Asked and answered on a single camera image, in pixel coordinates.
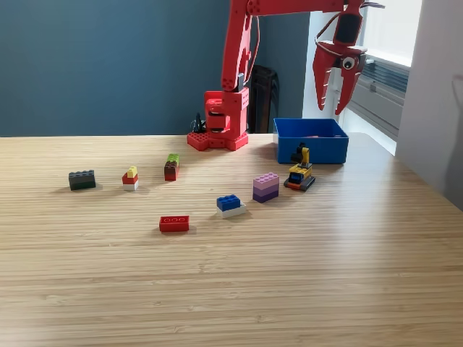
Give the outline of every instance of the pink lego brick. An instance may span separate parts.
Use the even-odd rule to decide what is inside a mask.
[[[261,177],[254,179],[253,185],[255,188],[264,190],[269,187],[280,184],[280,178],[276,173],[269,172]]]

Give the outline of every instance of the black chair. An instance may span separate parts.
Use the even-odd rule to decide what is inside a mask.
[[[255,65],[251,77],[247,117],[250,134],[273,132],[273,119],[278,118],[279,90],[277,73],[267,67]]]

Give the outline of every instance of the blue wall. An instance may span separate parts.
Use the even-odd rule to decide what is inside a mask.
[[[184,134],[220,90],[229,2],[1,0],[0,136]]]
[[[264,17],[259,64],[279,77],[279,117],[301,118],[304,105],[309,13]]]

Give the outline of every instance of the white wall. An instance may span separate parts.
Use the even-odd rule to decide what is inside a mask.
[[[463,210],[463,2],[423,0],[397,157]]]
[[[318,108],[317,93],[315,91],[315,80],[313,76],[313,59],[315,58],[315,37],[323,29],[327,22],[334,16],[334,13],[312,12],[310,14],[309,38],[307,47],[307,64],[305,68],[304,105],[302,118],[331,118],[333,116],[333,91],[328,89],[326,93],[326,105],[323,111]],[[336,30],[336,23],[321,36],[321,40],[333,40]]]

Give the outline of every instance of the cable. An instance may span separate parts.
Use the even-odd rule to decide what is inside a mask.
[[[254,47],[254,54],[252,55],[252,61],[251,61],[251,66],[249,68],[249,70],[247,71],[247,77],[246,77],[246,80],[245,80],[245,85],[249,82],[250,78],[251,78],[251,73],[252,73],[252,69],[254,68],[254,63],[255,63],[255,58],[257,57],[258,55],[258,50],[259,50],[259,43],[260,43],[260,23],[259,23],[259,17],[255,16],[254,17],[257,22],[258,22],[258,36],[256,38],[256,42],[255,42],[255,47]]]

